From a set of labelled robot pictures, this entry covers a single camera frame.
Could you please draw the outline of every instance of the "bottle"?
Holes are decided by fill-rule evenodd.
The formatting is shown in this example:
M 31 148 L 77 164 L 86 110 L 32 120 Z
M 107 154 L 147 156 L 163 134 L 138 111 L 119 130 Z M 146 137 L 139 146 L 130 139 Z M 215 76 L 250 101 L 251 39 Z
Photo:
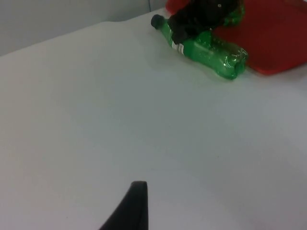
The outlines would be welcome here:
M 173 32 L 167 19 L 156 14 L 152 18 L 151 25 L 162 32 L 173 49 L 193 61 L 214 69 L 218 75 L 226 79 L 233 80 L 245 70 L 247 52 L 235 44 L 214 36 L 211 31 L 204 31 L 197 37 L 176 45 L 172 40 Z

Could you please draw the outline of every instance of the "black plastic piece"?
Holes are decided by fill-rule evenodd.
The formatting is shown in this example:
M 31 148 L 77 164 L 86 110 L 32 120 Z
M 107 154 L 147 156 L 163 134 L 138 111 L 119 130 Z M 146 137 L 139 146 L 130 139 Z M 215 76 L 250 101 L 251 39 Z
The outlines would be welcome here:
M 148 230 L 146 182 L 138 181 L 131 184 L 119 206 L 100 230 Z
M 223 24 L 223 19 L 239 6 L 240 0 L 190 0 L 168 24 L 173 31 L 175 44 L 194 38 L 203 31 L 213 30 Z
M 153 16 L 151 25 L 158 30 L 164 24 L 165 18 L 159 14 Z

